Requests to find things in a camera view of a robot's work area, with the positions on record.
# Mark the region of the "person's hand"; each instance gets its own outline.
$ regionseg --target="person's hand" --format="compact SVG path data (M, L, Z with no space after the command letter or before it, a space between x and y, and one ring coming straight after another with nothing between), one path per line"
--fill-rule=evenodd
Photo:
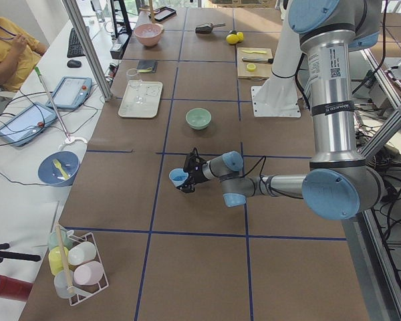
M16 54L21 55L27 47L27 39L23 35L16 35L12 40L12 48Z

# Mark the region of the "green bowl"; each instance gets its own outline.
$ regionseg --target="green bowl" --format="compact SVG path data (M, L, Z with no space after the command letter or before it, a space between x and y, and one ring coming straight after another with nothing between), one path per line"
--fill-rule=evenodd
M201 130L211 122L211 113L204 108L193 108L187 112L186 121L191 128Z

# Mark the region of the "red cylinder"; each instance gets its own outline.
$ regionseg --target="red cylinder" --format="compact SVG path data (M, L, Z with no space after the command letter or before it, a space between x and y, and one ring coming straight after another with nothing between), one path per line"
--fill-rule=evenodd
M0 298L27 301L32 283L0 275Z

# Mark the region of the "wooden stick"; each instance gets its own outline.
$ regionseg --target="wooden stick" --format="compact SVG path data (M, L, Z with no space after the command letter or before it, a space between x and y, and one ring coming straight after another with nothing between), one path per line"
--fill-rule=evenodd
M74 293L73 280L72 280L72 275L70 274L70 269L68 267L68 260L67 256L65 255L64 244L61 236L61 226L59 224L55 225L55 233L56 233L56 239L58 240L59 254L61 255L62 266L64 268L65 280L67 281L67 287L68 287L67 290L70 294L73 294Z
M156 23L156 20L154 18L153 0L148 0L148 5L150 6L150 16L152 23Z

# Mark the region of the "black keyboard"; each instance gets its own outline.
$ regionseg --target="black keyboard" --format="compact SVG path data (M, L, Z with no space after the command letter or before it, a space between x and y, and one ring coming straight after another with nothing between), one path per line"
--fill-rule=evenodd
M89 33L89 26L86 26L86 31ZM70 31L68 38L68 51L67 58L82 57L85 53L83 52L82 45L79 41L79 37L76 34L74 28Z

